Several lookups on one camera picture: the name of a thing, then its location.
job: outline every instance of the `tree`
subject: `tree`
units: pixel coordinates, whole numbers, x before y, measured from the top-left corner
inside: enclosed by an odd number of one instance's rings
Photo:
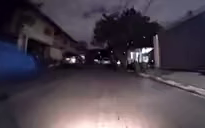
[[[96,22],[94,40],[96,44],[106,43],[117,56],[126,56],[128,49],[152,47],[153,36],[160,28],[157,22],[151,22],[148,16],[130,8],[119,13],[103,14]]]

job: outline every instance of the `asphalt road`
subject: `asphalt road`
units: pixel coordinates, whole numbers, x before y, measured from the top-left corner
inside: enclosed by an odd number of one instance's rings
[[[105,69],[60,70],[53,78],[0,102],[1,123],[10,122],[7,128],[205,128],[205,98],[189,92]]]

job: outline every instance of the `sky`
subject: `sky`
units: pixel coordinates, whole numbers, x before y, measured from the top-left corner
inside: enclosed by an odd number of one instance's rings
[[[152,21],[170,25],[189,10],[205,8],[205,0],[32,0],[42,2],[41,11],[77,41],[92,41],[95,22],[102,13],[120,11],[124,7],[134,7],[150,16]]]

